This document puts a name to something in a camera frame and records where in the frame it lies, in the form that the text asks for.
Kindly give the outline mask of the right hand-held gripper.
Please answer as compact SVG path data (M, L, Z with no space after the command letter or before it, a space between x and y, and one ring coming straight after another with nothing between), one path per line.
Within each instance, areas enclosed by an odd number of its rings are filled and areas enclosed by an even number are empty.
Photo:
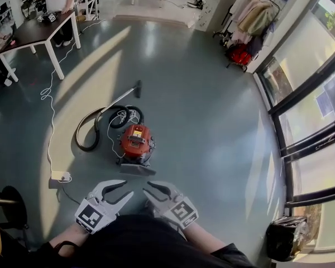
M147 184L152 189L143 188L143 193L159 215L170 223L184 230L199 218L196 207L174 184L166 181L148 181Z

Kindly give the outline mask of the white shelf rack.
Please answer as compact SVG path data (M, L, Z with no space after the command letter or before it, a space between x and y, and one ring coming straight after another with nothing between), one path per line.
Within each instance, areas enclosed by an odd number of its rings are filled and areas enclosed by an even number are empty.
M98 0L75 0L76 12L86 21L98 19Z

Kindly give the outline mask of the grey locker cabinet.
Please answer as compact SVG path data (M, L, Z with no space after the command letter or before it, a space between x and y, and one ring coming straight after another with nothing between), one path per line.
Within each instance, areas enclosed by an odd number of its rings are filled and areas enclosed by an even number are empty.
M195 29L207 33L220 30L230 7L236 0L206 0Z

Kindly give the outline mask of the metal wand with black nozzle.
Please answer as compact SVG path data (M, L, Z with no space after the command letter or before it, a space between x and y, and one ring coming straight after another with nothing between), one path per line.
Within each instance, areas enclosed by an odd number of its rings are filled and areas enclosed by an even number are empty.
M123 98L125 98L126 96L128 96L131 93L133 93L136 98L140 98L140 96L141 96L141 89L142 89L142 81L138 80L136 82L136 84L131 89L129 89L128 91L126 91L125 93L123 93L121 96L119 96L118 98L116 98L111 104L109 104L108 106L104 107L101 110L101 112L104 113L105 111L107 111L108 109L110 109L112 106L114 106L117 102L119 102L120 100L122 100Z

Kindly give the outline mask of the red bag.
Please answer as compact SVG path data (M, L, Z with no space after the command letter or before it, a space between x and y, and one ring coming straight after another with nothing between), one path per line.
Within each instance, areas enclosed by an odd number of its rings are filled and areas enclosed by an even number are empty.
M235 64L247 66L251 61L251 54L248 52L247 44L237 44L227 50L227 57Z

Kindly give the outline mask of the person's right forearm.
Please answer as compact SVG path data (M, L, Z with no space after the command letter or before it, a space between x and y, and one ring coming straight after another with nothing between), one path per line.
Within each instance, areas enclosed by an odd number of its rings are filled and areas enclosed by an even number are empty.
M197 222L193 222L184 229L183 234L193 246L207 254L216 252L226 246L223 241L207 232Z

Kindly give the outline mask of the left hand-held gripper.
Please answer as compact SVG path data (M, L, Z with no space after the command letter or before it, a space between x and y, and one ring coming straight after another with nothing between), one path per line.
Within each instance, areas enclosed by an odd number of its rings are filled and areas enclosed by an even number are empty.
M82 200L75 212L75 221L85 231L95 234L110 223L116 220L116 214L133 197L134 192L130 191L114 202L105 199L105 195L117 188L123 187L125 180L107 180L97 186Z

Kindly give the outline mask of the black bin bag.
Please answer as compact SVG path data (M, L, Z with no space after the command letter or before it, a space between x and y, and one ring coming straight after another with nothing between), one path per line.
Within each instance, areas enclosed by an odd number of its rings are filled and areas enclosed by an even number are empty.
M281 217L266 230L266 252L272 260L293 260L307 242L309 226L306 216Z

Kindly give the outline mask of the black round stool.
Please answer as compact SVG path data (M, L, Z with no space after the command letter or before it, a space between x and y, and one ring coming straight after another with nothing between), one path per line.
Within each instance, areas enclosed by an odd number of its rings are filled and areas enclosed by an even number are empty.
M22 241L26 250L30 250L27 238L27 210L25 203L18 192L12 186L6 186L0 192L0 207L6 218L6 222L0 223L0 232L8 229L16 229L22 232L22 237L17 241Z

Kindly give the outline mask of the person's black shirt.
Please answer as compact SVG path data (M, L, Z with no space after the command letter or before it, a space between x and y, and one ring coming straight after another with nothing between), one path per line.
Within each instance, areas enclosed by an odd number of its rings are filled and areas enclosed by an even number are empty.
M144 214L118 217L80 247L47 242L22 263L24 268L257 268L234 243L207 254Z

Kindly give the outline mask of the small pale paper notice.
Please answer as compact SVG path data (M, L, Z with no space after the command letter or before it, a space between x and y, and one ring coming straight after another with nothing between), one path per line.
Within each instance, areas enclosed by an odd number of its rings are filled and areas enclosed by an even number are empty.
M318 95L315 100L323 118L333 111L331 101L325 91Z

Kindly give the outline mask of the clothes rack with garments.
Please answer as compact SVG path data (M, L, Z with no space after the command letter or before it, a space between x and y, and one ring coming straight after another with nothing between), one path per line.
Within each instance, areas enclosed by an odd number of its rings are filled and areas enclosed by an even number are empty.
M280 6L272 0L236 0L225 17L227 24L213 36L220 36L219 44L226 50L228 66L239 66L247 71L250 62L254 61L259 52L273 38L275 24L280 13ZM247 44L251 61L247 66L235 64L227 57L227 50L237 44Z

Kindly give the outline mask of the white power strip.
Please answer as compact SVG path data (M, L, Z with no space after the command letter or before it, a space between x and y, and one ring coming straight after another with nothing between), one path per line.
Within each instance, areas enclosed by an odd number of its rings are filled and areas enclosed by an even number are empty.
M67 171L52 171L51 179L58 181L59 183L69 183L72 181L72 177Z

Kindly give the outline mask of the red vacuum cleaner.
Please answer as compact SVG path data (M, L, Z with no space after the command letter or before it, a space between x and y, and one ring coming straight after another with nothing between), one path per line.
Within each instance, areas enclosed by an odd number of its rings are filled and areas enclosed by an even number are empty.
M130 125L119 139L123 152L116 160L117 165L132 164L150 167L150 158L156 147L150 129L144 125Z

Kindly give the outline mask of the black-framed glass doors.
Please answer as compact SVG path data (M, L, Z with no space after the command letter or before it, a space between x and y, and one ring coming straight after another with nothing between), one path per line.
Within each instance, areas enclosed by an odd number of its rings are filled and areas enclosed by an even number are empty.
M303 262L335 262L335 113L315 98L335 75L335 0L275 0L273 38L254 76L266 98L284 163L289 214L308 218Z

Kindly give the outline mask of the dark table with white legs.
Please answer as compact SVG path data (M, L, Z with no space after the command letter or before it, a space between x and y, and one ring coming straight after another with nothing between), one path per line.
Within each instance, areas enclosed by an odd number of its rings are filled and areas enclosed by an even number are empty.
M65 78L65 75L61 70L60 64L52 47L51 39L68 21L71 22L76 48L80 49L81 44L79 39L79 31L76 23L76 15L74 10L72 9L67 11L67 13L63 15L59 14L57 16L57 19L50 24L38 22L36 20L29 20L27 22L24 22L15 31L15 43L13 45L8 45L0 50L0 59L8 70L9 75L12 77L14 82L18 82L18 77L9 66L9 63L7 62L4 55L11 51L23 49L26 47L29 47L32 53L35 53L35 46L40 44L45 45L59 79L63 80Z

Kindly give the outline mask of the person's left forearm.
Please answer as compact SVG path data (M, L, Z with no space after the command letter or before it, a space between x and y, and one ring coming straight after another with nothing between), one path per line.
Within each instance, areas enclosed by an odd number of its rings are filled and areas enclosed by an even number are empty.
M77 223L73 223L64 232L60 233L58 236L50 240L49 243L51 244L52 247L54 247L59 243L69 241L80 247L88 239L88 237L89 233L86 230L84 230Z

